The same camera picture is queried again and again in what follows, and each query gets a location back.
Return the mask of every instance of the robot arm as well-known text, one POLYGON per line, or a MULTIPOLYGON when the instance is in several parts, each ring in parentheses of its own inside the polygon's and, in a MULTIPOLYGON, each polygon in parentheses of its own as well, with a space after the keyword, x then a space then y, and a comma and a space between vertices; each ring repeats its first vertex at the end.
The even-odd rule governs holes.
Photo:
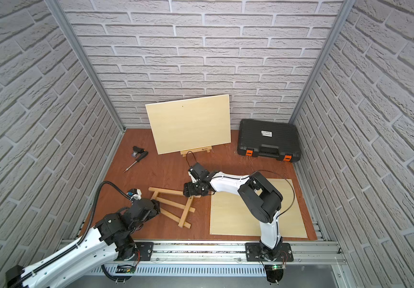
POLYGON ((113 260, 134 257, 138 248, 130 234, 160 213, 159 202, 141 198, 137 189, 130 190, 127 195, 118 191, 132 201, 130 208, 104 216, 83 237, 42 261, 25 268, 15 266, 9 269, 6 272, 7 287, 65 287, 93 268, 113 260))
POLYGON ((261 242, 271 250, 277 246, 281 239, 277 216, 282 195, 261 173, 237 176, 219 171, 209 172, 199 163, 191 166, 188 173, 192 182, 185 183, 185 196, 205 196, 209 191, 239 195, 250 213, 260 222, 261 242))

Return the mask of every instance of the black toolbox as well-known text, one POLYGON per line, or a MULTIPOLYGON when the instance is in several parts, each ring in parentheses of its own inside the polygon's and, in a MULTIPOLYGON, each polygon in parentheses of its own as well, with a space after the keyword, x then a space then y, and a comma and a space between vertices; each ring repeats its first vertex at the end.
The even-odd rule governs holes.
POLYGON ((237 153, 297 162, 301 157, 298 132, 294 125, 255 119, 242 119, 237 153))

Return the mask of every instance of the toolbox handle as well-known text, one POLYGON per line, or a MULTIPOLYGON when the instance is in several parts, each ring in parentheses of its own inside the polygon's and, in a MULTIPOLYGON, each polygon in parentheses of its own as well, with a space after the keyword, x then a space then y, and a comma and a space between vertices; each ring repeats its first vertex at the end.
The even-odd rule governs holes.
POLYGON ((263 157, 275 158, 276 156, 279 156, 279 147, 278 146, 273 146, 273 145, 263 144, 263 145, 260 146, 260 152, 258 152, 258 155, 263 156, 263 157), (277 153, 261 152, 261 147, 275 149, 277 151, 277 153))

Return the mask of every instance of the black mounting plate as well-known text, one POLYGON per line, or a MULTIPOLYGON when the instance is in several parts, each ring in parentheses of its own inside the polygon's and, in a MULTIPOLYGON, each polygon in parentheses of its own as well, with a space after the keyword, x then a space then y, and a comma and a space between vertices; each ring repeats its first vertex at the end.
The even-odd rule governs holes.
MULTIPOLYGON (((247 256, 248 262, 264 262, 266 263, 268 260, 263 256, 263 248, 269 250, 266 246, 264 246, 261 242, 250 242, 245 243, 245 255, 247 256)), ((279 252, 277 253, 277 258, 274 261, 277 262, 293 262, 293 253, 290 244, 279 242, 277 246, 273 249, 274 251, 283 251, 285 253, 279 252)))
MULTIPOLYGON (((149 261, 151 260, 152 247, 154 242, 135 242, 136 247, 140 251, 140 261, 149 261)), ((136 261, 138 259, 138 254, 134 254, 128 261, 136 261)))

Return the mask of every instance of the wooden easel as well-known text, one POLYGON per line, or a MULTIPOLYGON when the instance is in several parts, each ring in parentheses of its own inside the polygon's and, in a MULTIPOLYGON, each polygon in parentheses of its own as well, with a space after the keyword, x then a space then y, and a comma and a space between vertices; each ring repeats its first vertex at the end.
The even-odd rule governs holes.
POLYGON ((158 197, 160 193, 171 194, 171 195, 179 195, 179 196, 184 197, 182 191, 163 189, 163 188, 155 188, 155 187, 149 187, 148 190, 154 192, 152 194, 151 200, 154 199, 154 200, 159 201, 160 203, 164 203, 164 204, 167 204, 167 205, 170 205, 170 206, 173 206, 173 207, 183 209, 183 214, 181 215, 181 218, 178 218, 177 216, 173 215, 169 211, 164 210, 162 208, 160 209, 160 213, 162 213, 165 216, 169 217, 170 219, 175 220, 176 222, 178 222, 178 227, 191 228, 191 224, 186 222, 187 213, 188 212, 194 213, 196 211, 196 208, 191 207, 192 200, 193 200, 194 197, 200 198, 200 196, 191 196, 191 197, 189 197, 187 199, 186 205, 183 205, 183 204, 180 204, 180 203, 176 203, 176 202, 158 197))
POLYGON ((201 152, 201 151, 207 151, 207 153, 210 153, 210 151, 213 151, 213 150, 212 150, 212 147, 211 147, 211 146, 206 146, 206 147, 202 147, 202 148, 196 148, 196 149, 183 150, 183 151, 180 151, 180 154, 181 154, 183 157, 186 157, 186 154, 187 154, 189 151, 191 151, 192 153, 194 153, 194 152, 201 152))

